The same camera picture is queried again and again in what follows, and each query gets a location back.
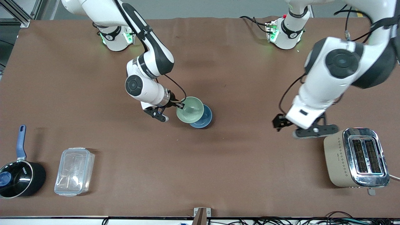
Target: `toaster slot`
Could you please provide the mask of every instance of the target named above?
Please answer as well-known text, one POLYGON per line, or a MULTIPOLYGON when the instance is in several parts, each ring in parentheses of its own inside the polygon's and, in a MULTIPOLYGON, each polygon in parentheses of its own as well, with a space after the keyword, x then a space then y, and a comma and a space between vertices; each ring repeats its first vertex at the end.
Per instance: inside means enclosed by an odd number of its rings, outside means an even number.
POLYGON ((365 162, 365 155, 364 151, 362 150, 361 140, 360 139, 353 139, 352 140, 354 155, 356 163, 357 163, 357 170, 359 173, 368 173, 367 163, 365 162))
POLYGON ((367 148, 368 158, 370 160, 371 171, 373 173, 382 173, 375 142, 373 140, 368 140, 368 139, 364 140, 364 142, 365 142, 365 147, 367 148))

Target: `blue lid knob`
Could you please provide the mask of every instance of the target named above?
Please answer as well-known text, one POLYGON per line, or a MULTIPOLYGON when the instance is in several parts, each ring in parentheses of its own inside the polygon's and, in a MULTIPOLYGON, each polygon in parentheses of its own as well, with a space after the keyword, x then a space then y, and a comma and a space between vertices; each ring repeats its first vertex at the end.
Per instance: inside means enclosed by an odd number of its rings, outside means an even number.
POLYGON ((6 186, 11 181, 11 173, 2 172, 0 173, 0 187, 6 186))

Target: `black pot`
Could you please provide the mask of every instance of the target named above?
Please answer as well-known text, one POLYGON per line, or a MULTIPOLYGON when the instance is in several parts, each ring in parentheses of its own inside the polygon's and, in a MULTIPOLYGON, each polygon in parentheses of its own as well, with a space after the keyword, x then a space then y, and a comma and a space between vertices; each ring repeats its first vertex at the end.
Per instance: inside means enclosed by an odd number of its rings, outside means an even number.
POLYGON ((26 126, 21 125, 17 140, 17 160, 0 169, 0 198, 12 199, 36 193, 46 180, 44 167, 26 161, 24 150, 26 126))

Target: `gray floor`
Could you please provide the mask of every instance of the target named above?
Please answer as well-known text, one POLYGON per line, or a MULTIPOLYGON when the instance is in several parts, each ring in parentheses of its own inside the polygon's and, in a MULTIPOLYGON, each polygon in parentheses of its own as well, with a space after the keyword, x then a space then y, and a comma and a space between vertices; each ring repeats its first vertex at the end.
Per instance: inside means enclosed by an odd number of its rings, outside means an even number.
MULTIPOLYGON (((40 10, 42 20, 88 19, 69 13, 60 0, 45 0, 40 10)), ((288 12, 284 0, 124 0, 133 5, 144 19, 172 19, 188 17, 238 18, 255 16, 263 18, 281 16, 288 12)), ((325 5, 313 5, 314 17, 333 17, 333 13, 344 6, 341 0, 325 5)), ((19 26, 0 25, 0 40, 15 43, 19 26)), ((0 63, 6 65, 12 46, 0 42, 0 63)))

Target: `white cable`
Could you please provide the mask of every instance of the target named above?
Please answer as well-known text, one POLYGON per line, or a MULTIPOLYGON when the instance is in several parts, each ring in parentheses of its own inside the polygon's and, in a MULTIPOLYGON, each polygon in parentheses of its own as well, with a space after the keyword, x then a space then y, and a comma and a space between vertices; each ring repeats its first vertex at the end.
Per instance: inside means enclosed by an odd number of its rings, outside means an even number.
POLYGON ((400 181, 400 178, 399 178, 399 177, 395 177, 395 176, 393 176, 393 175, 389 175, 389 176, 390 176, 390 178, 392 178, 393 180, 400 181))

